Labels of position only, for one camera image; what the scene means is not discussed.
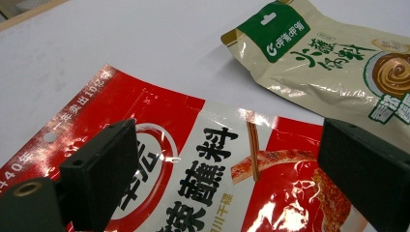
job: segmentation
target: white table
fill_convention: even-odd
[[[408,0],[310,1],[333,19],[410,37]],[[322,124],[256,85],[220,41],[269,2],[70,0],[1,31],[0,165],[104,64],[209,101]]]

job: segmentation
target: food package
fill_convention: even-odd
[[[109,65],[0,169],[0,194],[30,178],[58,180],[62,161],[129,118],[139,167],[105,231],[367,226],[318,167],[322,126],[176,93]]]
[[[268,90],[410,151],[410,38],[337,22],[307,0],[282,0],[221,40]]]

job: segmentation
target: chopstick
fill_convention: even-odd
[[[249,135],[249,146],[250,146],[250,162],[252,166],[252,174],[254,182],[259,181],[260,171],[257,163],[257,153],[259,151],[259,140],[256,130],[256,125],[252,122],[254,121],[254,112],[247,114],[247,128]]]

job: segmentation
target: green label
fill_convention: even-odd
[[[294,46],[310,28],[290,6],[273,2],[238,27],[275,63]]]

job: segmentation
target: beige food packet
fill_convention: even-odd
[[[267,5],[221,40],[275,94],[410,151],[410,38],[290,0]]]

